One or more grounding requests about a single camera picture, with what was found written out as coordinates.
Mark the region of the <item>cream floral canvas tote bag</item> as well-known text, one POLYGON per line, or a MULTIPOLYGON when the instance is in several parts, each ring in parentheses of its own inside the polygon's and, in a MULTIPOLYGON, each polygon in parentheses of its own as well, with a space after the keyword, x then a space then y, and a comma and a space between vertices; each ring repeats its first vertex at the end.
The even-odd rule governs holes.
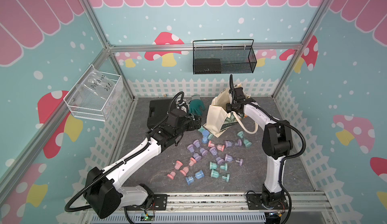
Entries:
POLYGON ((254 131, 248 131, 241 122, 243 118, 247 117, 245 114, 226 112, 226 105, 231 103, 231 94, 229 93, 229 90, 230 87, 225 88, 218 96, 213 98, 211 105, 208 108, 207 121, 204 124, 204 128, 215 137, 219 137, 223 132, 236 124, 239 124, 242 129, 249 134, 256 133, 259 129, 257 123, 255 123, 254 131))

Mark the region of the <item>teal hourglass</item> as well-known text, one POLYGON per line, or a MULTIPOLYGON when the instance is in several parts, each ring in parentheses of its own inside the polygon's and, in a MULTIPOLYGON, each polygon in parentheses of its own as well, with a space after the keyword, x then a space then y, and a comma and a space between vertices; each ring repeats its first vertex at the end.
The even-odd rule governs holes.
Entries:
MULTIPOLYGON (((204 130, 207 130, 205 129, 203 126, 198 130, 200 133, 202 133, 204 130)), ((210 135, 209 135, 209 139, 212 139, 214 137, 214 135, 210 132, 210 135)))

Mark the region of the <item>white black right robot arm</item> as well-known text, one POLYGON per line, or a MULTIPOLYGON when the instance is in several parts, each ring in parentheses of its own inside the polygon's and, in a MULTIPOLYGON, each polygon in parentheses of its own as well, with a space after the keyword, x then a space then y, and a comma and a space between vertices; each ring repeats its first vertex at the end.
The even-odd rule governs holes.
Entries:
POLYGON ((251 118, 263 133, 262 148, 267 155, 267 175, 263 184, 261 203, 266 209, 272 209, 285 201, 287 191, 283 186, 284 166, 287 160, 303 154, 306 141, 302 133, 287 120, 280 120, 251 98, 245 96, 242 87, 230 86, 230 103, 226 111, 235 115, 243 114, 251 118), (293 149, 292 132, 299 135, 302 148, 298 153, 291 154, 293 149))

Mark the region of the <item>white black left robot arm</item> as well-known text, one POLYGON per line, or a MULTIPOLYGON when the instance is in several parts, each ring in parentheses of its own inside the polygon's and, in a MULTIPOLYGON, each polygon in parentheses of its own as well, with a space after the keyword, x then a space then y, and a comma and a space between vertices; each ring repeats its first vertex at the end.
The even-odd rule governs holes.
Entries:
POLYGON ((150 205, 154 193, 146 185, 128 188, 122 185, 149 160, 168 147, 177 146, 186 131, 198 130, 201 125, 201 116, 181 109, 169 111, 131 152, 101 170, 97 167, 90 170, 84 188, 67 202, 65 212, 93 209, 100 219, 104 219, 122 207, 150 205))

